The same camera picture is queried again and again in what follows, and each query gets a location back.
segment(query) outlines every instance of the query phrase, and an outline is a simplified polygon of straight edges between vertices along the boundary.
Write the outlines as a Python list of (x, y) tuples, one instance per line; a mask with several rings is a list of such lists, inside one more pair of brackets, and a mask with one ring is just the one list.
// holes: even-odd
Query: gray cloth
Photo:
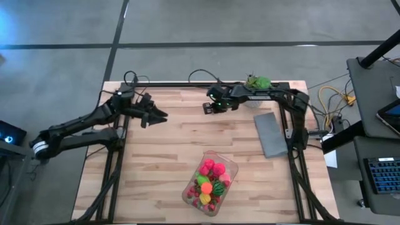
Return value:
[(288, 147), (274, 113), (254, 116), (254, 121), (265, 157), (286, 156)]

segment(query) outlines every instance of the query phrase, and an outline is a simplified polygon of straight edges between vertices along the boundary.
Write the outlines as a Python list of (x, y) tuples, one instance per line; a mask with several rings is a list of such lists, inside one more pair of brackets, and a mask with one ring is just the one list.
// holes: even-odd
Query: yellow toy fruit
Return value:
[(211, 201), (211, 196), (209, 194), (200, 194), (199, 199), (201, 204), (206, 205)]

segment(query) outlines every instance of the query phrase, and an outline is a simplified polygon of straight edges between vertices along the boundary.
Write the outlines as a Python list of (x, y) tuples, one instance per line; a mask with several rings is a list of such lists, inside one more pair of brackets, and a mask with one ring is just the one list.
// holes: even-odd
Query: tablet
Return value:
[(376, 117), (400, 136), (400, 99), (380, 109)]

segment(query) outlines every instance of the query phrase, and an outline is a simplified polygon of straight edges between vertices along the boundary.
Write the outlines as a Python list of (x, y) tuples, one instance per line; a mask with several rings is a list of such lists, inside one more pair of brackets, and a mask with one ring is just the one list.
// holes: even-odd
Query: green toy fruit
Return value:
[(225, 186), (221, 182), (215, 182), (214, 186), (212, 187), (212, 193), (215, 196), (221, 196), (224, 194)]
[(206, 182), (209, 182), (210, 183), (210, 180), (208, 179), (208, 177), (206, 177), (206, 176), (202, 176), (202, 175), (197, 175), (197, 183), (199, 183), (199, 186), (201, 186), (202, 184), (204, 184), (204, 183), (206, 183)]

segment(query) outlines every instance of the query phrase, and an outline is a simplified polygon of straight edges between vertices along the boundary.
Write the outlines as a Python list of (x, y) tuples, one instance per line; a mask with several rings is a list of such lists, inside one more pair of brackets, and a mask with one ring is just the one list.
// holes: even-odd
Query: white label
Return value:
[(269, 96), (249, 96), (249, 100), (271, 100)]
[(379, 162), (384, 162), (384, 161), (394, 161), (393, 158), (379, 158)]

